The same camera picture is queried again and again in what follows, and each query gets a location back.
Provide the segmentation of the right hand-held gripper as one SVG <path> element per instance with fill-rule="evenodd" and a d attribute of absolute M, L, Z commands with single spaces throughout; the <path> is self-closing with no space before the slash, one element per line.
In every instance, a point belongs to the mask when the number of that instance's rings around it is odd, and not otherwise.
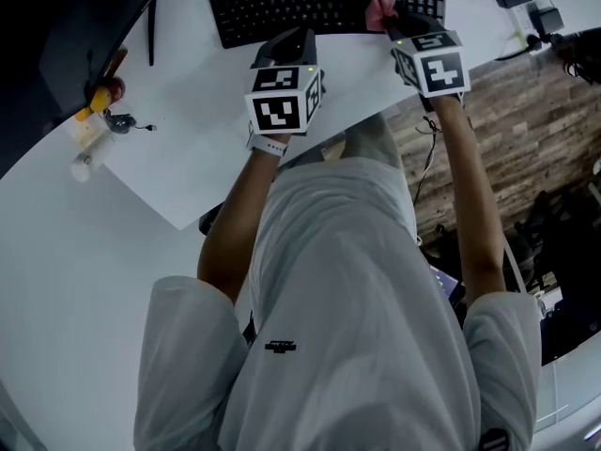
<path fill-rule="evenodd" d="M 426 99 L 470 91 L 464 46 L 455 31 L 438 20 L 405 13 L 387 17 L 397 73 Z"/>

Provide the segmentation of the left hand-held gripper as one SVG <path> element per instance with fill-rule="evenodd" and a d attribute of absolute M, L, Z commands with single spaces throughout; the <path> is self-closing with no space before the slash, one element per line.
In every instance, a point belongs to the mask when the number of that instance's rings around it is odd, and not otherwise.
<path fill-rule="evenodd" d="M 251 130 L 307 133 L 322 103 L 324 75 L 312 29 L 296 27 L 264 43 L 245 78 Z"/>

